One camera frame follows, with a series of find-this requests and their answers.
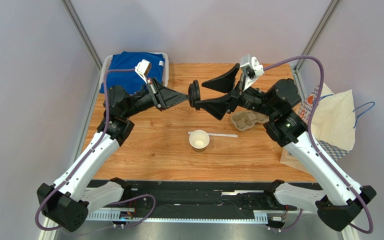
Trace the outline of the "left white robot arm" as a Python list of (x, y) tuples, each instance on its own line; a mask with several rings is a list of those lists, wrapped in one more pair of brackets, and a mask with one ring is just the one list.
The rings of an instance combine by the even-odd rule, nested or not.
[(89, 213), (117, 202), (131, 186), (120, 178), (113, 178), (102, 187), (85, 192), (93, 176), (103, 163), (129, 137), (135, 124), (131, 116), (151, 108), (169, 109), (189, 99), (188, 95), (170, 89), (156, 79), (147, 79), (141, 90), (130, 95), (120, 85), (104, 87), (105, 116), (90, 144), (75, 162), (51, 185), (42, 183), (37, 189), (39, 208), (36, 225), (46, 230), (38, 220), (40, 215), (63, 228), (75, 232)]

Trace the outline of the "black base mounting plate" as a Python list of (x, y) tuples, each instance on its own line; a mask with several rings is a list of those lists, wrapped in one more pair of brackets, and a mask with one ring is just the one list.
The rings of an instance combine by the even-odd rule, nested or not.
[(300, 207), (270, 203), (265, 190), (270, 182), (145, 181), (131, 180), (124, 198), (131, 203), (112, 204), (91, 214), (90, 220), (137, 222), (146, 214), (155, 222), (239, 222), (266, 221), (259, 214), (295, 214)]

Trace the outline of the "white wrapped straw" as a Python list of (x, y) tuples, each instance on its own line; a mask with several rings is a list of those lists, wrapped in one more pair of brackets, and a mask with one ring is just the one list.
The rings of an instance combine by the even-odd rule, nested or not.
[(223, 133), (207, 133), (209, 136), (214, 137), (229, 137), (229, 138), (238, 138), (237, 134), (223, 134)]

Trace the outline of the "blue checkered paper bag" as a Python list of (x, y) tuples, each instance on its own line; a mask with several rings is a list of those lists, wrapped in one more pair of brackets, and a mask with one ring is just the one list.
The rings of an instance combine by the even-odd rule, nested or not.
[(353, 91), (334, 93), (324, 84), (318, 106), (311, 121), (311, 131), (325, 152), (338, 161), (349, 154), (355, 145), (358, 119), (375, 102), (354, 105)]

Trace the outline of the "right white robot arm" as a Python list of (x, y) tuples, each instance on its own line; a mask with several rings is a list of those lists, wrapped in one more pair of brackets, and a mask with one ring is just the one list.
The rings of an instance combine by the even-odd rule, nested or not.
[(246, 87), (246, 73), (236, 81), (239, 70), (239, 64), (235, 64), (219, 77), (203, 83), (194, 80), (188, 88), (190, 106), (218, 120), (237, 107), (267, 116), (263, 126), (268, 136), (299, 160), (321, 189), (275, 180), (264, 190), (265, 203), (272, 208), (294, 206), (316, 213), (338, 232), (352, 226), (361, 211), (368, 211), (368, 204), (377, 194), (375, 189), (347, 176), (311, 134), (310, 124), (295, 113), (301, 97), (292, 79), (280, 79), (267, 91), (260, 91)]

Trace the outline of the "aluminium rail frame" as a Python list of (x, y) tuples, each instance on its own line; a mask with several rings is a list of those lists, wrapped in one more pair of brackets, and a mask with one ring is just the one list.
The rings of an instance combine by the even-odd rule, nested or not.
[(42, 214), (75, 237), (127, 232), (141, 239), (161, 228), (191, 239), (341, 240), (346, 219), (279, 203), (269, 182), (93, 180), (84, 192), (38, 188)]

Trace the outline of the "white plastic basket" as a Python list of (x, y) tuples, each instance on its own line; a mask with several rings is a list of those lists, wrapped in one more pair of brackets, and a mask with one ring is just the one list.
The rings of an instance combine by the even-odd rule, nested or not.
[[(134, 69), (141, 60), (147, 60), (151, 64), (148, 73), (149, 78), (156, 78), (159, 83), (168, 86), (169, 81), (169, 59), (164, 52), (129, 52), (107, 56), (102, 65), (99, 84), (99, 93), (104, 93), (104, 75), (107, 70)], [(127, 93), (133, 95), (145, 84), (134, 71), (109, 73), (106, 80), (107, 87), (122, 86)]]

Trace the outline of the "black plastic cup lid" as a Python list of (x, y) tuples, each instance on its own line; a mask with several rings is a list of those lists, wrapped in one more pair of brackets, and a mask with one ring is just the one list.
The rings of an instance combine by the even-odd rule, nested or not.
[(200, 85), (198, 80), (194, 80), (188, 87), (188, 101), (189, 105), (196, 110), (200, 108), (197, 106), (197, 102), (201, 100)]

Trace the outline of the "grey pulp cup carrier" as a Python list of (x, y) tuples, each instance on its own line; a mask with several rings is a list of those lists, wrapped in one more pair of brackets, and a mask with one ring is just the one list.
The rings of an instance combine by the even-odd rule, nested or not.
[(255, 124), (264, 124), (269, 121), (269, 117), (251, 110), (243, 110), (240, 112), (234, 113), (230, 120), (234, 127), (238, 131), (246, 131), (255, 126)]

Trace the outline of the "brown paper coffee cup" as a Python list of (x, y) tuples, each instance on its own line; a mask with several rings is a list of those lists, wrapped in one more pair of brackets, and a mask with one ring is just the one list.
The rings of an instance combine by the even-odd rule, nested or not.
[(196, 153), (202, 153), (210, 143), (210, 136), (204, 130), (195, 130), (189, 134), (189, 143)]

